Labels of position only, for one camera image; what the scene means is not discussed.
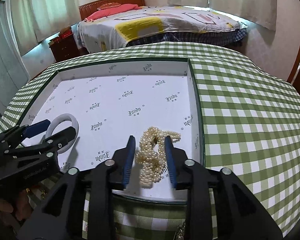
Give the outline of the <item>person's left hand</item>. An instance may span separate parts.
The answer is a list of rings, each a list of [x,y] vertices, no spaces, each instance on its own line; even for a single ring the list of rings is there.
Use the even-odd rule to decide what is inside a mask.
[[[29,204],[29,198],[26,190],[21,191],[17,200],[13,201],[15,206],[6,200],[0,199],[0,219],[4,226],[11,226],[15,230],[20,229],[23,219],[28,219],[32,213],[32,207]]]

